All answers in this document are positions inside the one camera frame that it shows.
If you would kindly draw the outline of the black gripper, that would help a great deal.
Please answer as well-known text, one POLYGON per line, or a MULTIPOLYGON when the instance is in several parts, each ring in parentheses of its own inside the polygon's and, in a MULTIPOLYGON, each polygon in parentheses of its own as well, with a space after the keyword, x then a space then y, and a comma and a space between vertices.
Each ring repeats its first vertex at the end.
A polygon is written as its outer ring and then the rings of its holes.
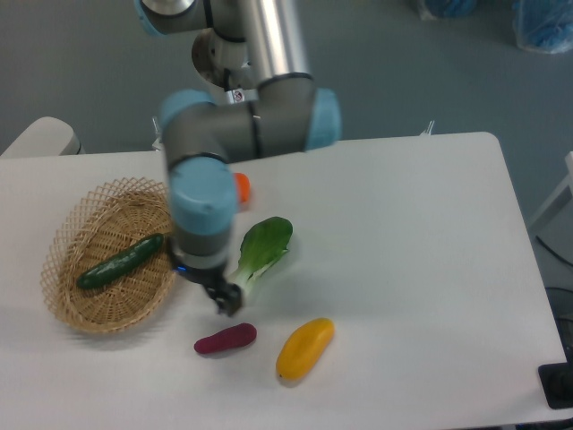
POLYGON ((184 261, 172 236, 167 238, 167 255, 174 272, 186 280, 201 285, 216 304, 219 314, 234 316, 243 307, 243 291, 235 283, 224 281, 225 264, 207 268, 192 266, 184 261))

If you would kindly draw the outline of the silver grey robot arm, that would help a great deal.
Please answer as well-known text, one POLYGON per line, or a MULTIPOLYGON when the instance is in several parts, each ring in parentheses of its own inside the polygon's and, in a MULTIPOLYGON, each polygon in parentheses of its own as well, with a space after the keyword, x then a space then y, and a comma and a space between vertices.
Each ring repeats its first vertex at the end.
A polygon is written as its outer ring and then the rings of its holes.
POLYGON ((230 165, 330 146, 342 132, 338 99, 316 86, 293 1, 138 1, 155 36, 196 31, 222 90, 180 90, 164 100, 159 127, 169 185, 167 251, 222 314, 243 305, 225 280, 238 196, 230 165))

